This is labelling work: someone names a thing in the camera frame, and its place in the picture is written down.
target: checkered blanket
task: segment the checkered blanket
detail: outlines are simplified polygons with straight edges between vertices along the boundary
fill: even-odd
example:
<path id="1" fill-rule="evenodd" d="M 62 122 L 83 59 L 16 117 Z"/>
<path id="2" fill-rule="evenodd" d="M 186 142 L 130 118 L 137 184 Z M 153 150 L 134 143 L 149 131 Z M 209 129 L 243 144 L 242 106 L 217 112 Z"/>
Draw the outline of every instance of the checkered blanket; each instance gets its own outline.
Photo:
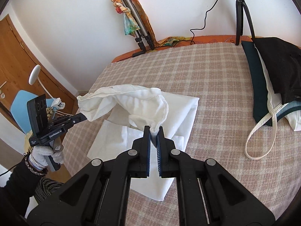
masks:
<path id="1" fill-rule="evenodd" d="M 255 126 L 252 82 L 241 46 L 232 43 L 170 48 L 112 63 L 90 92 L 120 84 L 158 87 L 164 92 L 199 97 L 198 111 L 186 152 L 195 159 L 214 158 L 279 217 L 301 184 L 301 133 L 279 121 L 274 148 L 251 161 L 244 144 Z M 71 175 L 84 167 L 87 153 L 106 116 L 76 124 L 64 139 L 66 167 Z M 268 148 L 271 127 L 264 126 L 249 142 L 252 156 Z M 151 200 L 130 191 L 127 225 L 178 225 L 176 184 L 165 200 Z"/>

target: glove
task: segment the glove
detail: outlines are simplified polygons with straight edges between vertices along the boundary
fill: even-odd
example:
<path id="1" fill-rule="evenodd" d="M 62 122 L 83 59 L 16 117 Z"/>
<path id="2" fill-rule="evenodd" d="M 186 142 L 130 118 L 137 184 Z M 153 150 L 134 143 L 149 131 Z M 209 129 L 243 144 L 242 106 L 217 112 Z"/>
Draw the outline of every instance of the glove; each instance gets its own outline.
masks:
<path id="1" fill-rule="evenodd" d="M 44 155 L 49 156 L 51 155 L 54 162 L 63 164 L 64 154 L 63 154 L 63 145 L 57 146 L 55 151 L 49 146 L 41 146 L 37 145 L 33 148 L 32 153 L 29 156 L 30 163 L 38 170 L 43 170 L 48 166 L 47 161 L 45 160 Z"/>

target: bracelet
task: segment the bracelet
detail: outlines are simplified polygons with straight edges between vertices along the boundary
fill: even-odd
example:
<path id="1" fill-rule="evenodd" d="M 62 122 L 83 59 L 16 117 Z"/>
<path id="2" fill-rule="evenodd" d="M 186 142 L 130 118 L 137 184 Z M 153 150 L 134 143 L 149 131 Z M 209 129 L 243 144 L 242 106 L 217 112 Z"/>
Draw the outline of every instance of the bracelet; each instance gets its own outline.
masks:
<path id="1" fill-rule="evenodd" d="M 43 169 L 41 172 L 38 172 L 38 171 L 35 171 L 30 165 L 29 165 L 29 162 L 28 162 L 28 159 L 29 159 L 29 155 L 30 153 L 27 153 L 26 155 L 24 155 L 24 162 L 25 162 L 25 165 L 27 166 L 27 168 L 35 175 L 38 175 L 38 176 L 46 176 L 46 174 L 48 173 L 48 170 L 47 168 Z"/>
<path id="2" fill-rule="evenodd" d="M 31 164 L 38 170 L 43 170 L 45 167 L 43 167 L 40 163 L 38 163 L 32 154 L 29 155 L 29 161 L 31 162 Z"/>

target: desk lamp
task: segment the desk lamp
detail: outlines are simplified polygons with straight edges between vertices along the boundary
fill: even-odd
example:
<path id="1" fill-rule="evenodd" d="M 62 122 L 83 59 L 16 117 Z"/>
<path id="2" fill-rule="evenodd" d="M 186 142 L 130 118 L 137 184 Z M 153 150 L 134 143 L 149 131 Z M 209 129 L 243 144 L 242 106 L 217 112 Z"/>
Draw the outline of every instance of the desk lamp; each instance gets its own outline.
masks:
<path id="1" fill-rule="evenodd" d="M 31 72 L 31 74 L 30 74 L 30 76 L 29 76 L 28 83 L 29 83 L 30 85 L 33 85 L 33 84 L 36 82 L 36 80 L 38 79 L 40 85 L 44 88 L 44 90 L 45 90 L 45 91 L 49 94 L 49 96 L 53 99 L 53 102 L 52 102 L 52 104 L 51 104 L 51 107 L 55 107 L 55 108 L 57 108 L 58 110 L 64 109 L 64 108 L 65 108 L 65 103 L 63 103 L 63 102 L 61 101 L 60 98 L 54 98 L 54 97 L 47 91 L 47 89 L 44 87 L 44 85 L 42 84 L 41 80 L 39 79 L 39 73 L 40 73 L 40 70 L 41 70 L 41 66 L 37 64 L 37 65 L 33 68 L 32 72 Z"/>

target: folded white fabric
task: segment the folded white fabric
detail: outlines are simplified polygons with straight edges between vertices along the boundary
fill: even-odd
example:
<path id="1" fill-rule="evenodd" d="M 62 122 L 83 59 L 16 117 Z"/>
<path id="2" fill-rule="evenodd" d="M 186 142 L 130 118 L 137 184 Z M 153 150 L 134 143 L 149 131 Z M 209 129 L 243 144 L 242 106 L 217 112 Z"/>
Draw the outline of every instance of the folded white fabric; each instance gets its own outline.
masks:
<path id="1" fill-rule="evenodd" d="M 165 137 L 174 140 L 177 149 L 185 151 L 199 98 L 132 85 L 109 88 L 100 88 L 94 94 L 78 97 L 80 111 L 87 116 L 88 120 L 95 120 L 109 112 L 111 106 L 114 106 L 111 115 L 104 121 L 89 150 L 87 156 L 90 159 L 100 158 L 106 161 L 116 158 L 121 152 L 130 149 L 133 141 L 143 136 L 144 125 L 150 126 L 150 124 L 158 129 L 159 126 L 162 126 Z M 113 98 L 112 91 L 116 89 L 119 90 L 116 91 L 118 96 Z M 134 91 L 131 91 L 130 94 L 128 94 L 129 92 L 121 94 L 120 89 L 125 91 L 134 89 Z M 145 90 L 142 98 L 140 90 Z M 151 145 L 150 176 L 146 179 L 132 179 L 131 188 L 149 198 L 162 201 L 172 181 L 172 178 L 162 179 L 159 177 L 157 151 Z"/>
<path id="2" fill-rule="evenodd" d="M 143 131 L 104 120 L 87 156 L 90 159 L 100 158 L 103 161 L 115 159 L 120 153 L 131 149 L 135 139 L 142 137 Z M 177 149 L 183 150 L 183 137 L 174 136 L 172 140 Z M 162 201 L 173 178 L 159 177 L 157 150 L 153 145 L 150 146 L 150 149 L 150 176 L 148 178 L 132 178 L 131 189 L 154 200 Z"/>

